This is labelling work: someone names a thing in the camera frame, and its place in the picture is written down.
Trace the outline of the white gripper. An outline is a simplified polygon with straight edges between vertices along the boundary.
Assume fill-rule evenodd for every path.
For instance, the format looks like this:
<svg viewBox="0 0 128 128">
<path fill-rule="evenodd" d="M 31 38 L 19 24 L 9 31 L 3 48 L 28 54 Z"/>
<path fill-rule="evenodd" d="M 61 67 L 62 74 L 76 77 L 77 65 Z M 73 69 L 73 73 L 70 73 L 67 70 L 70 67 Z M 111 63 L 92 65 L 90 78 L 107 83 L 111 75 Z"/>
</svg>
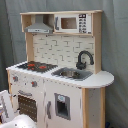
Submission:
<svg viewBox="0 0 128 128">
<path fill-rule="evenodd" d="M 10 95 L 7 90 L 0 92 L 0 114 L 3 123 L 7 123 L 14 119 L 14 111 L 12 108 Z"/>
</svg>

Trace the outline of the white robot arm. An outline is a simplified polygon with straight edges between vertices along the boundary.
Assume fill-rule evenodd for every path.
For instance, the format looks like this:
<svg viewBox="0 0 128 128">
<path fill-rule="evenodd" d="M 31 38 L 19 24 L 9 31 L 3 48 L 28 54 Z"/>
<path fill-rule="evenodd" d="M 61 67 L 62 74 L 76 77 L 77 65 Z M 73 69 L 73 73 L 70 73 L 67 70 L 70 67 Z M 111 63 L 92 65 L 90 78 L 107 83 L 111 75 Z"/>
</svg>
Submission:
<svg viewBox="0 0 128 128">
<path fill-rule="evenodd" d="M 27 115 L 14 116 L 10 95 L 7 90 L 0 92 L 0 128 L 37 128 L 35 122 Z"/>
</svg>

